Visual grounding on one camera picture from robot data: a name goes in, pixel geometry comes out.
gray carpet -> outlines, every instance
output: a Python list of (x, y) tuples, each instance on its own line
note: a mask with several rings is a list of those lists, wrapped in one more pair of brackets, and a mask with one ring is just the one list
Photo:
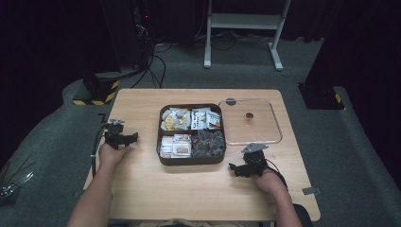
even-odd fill
[[(278, 51), (286, 70), (275, 71), (266, 43), (237, 43), (212, 49), (212, 67), (204, 69), (203, 48), (156, 47), (166, 62), (164, 88), (277, 89), (284, 98), (322, 217), (314, 226), (401, 226), (401, 196), (363, 132), (344, 88), (336, 87), (346, 110), (318, 111), (305, 107), (297, 88), (304, 82), (322, 41), (281, 41)], [(218, 47), (225, 43), (214, 42)], [(160, 78), (163, 65), (154, 60)], [(122, 79), (130, 88), (140, 75)], [(0, 226), (65, 226), (90, 168), (90, 154), (102, 116), (112, 105), (75, 106), (76, 81), (63, 91), (64, 104), (26, 137), (11, 157), (9, 172), (28, 157), (34, 171), (13, 206), (0, 207)], [(151, 88), (146, 74), (137, 88)]]

forearm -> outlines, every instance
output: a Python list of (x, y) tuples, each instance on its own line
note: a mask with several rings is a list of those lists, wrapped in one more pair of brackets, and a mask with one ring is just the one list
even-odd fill
[(113, 166), (100, 166), (79, 199), (68, 226), (107, 226), (112, 203)]
[(276, 222), (278, 227), (302, 227), (295, 212), (291, 196), (287, 191), (273, 195), (276, 204)]

black and yellow tape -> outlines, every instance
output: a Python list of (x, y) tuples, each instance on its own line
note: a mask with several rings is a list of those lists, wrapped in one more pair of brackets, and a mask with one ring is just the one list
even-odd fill
[(104, 95), (105, 98), (102, 99), (74, 99), (73, 102), (75, 105), (84, 106), (84, 105), (108, 105), (113, 100), (115, 96), (115, 92), (117, 90), (118, 84), (120, 80), (115, 81), (110, 90)]

wooden table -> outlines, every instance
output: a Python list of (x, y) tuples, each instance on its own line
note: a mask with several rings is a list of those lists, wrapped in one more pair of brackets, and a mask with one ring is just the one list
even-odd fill
[[(170, 104), (216, 103), (226, 98), (266, 98), (276, 113), (283, 139), (264, 149), (280, 169), (294, 203), (312, 220), (320, 218), (286, 106), (276, 90), (122, 89), (110, 118), (124, 120), (124, 134), (139, 132), (134, 151), (114, 172), (111, 218), (189, 220), (273, 220), (274, 202), (250, 178), (235, 177), (229, 163), (245, 164), (243, 146), (228, 146), (217, 165), (164, 166), (156, 152), (160, 110)], [(85, 188), (92, 180), (89, 172)]]

white shelf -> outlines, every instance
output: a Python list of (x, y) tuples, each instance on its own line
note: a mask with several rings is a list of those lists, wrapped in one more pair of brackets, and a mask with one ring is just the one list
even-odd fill
[(280, 15), (213, 13), (211, 27), (277, 29)]
[(274, 67), (277, 71), (283, 70), (283, 64), (277, 53), (277, 44), (280, 40), (281, 31), (287, 17), (287, 12), (291, 0), (285, 0), (283, 11), (280, 15), (264, 14), (232, 14), (232, 13), (213, 13), (212, 0), (209, 0), (209, 9), (207, 16), (206, 45), (204, 48), (205, 68), (212, 66), (212, 27), (220, 28), (245, 28), (245, 29), (266, 29), (275, 30), (274, 39), (269, 43), (269, 51), (274, 61)]

